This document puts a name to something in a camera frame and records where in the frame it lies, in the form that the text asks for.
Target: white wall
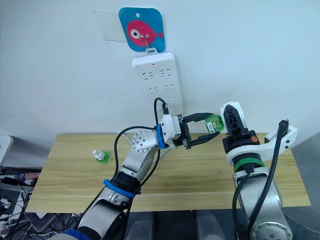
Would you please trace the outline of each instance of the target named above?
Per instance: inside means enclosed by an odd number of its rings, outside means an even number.
[[[0,1],[0,134],[17,140],[6,165],[42,166],[57,134],[153,126],[131,69],[141,53],[104,42],[91,10],[162,13],[186,114],[234,100],[257,132],[290,119],[299,143],[320,130],[320,1]]]

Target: small green bottle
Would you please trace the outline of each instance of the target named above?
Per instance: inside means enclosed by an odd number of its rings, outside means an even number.
[[[93,150],[92,153],[96,161],[99,163],[107,164],[111,161],[111,153],[107,151]]]
[[[210,134],[220,133],[224,128],[224,123],[219,114],[212,114],[204,118],[206,129]]]

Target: wooden table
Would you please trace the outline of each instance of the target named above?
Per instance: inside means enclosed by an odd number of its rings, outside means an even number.
[[[265,134],[258,134],[260,140]],[[135,197],[131,210],[173,211],[230,209],[235,187],[233,167],[226,164],[222,138],[186,150],[170,150],[160,159],[152,177]],[[110,151],[114,134],[58,135],[32,193],[26,212],[82,213],[111,178],[115,161],[96,162],[92,150]],[[118,142],[119,161],[125,159],[130,144],[121,137]],[[275,180],[283,206],[309,206],[310,201],[295,159],[287,149],[278,159]]]

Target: wall socket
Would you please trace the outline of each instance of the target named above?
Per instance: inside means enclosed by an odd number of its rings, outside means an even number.
[[[171,115],[184,111],[175,55],[172,52],[154,53],[132,60],[132,68],[142,86],[144,94],[153,103],[162,98]]]

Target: pink fish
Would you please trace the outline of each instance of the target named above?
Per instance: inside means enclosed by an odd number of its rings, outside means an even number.
[[[132,20],[129,22],[126,26],[126,34],[134,44],[140,47],[147,46],[145,36],[147,37],[148,44],[151,44],[157,36],[160,38],[163,37],[162,32],[155,33],[148,24],[140,20]]]

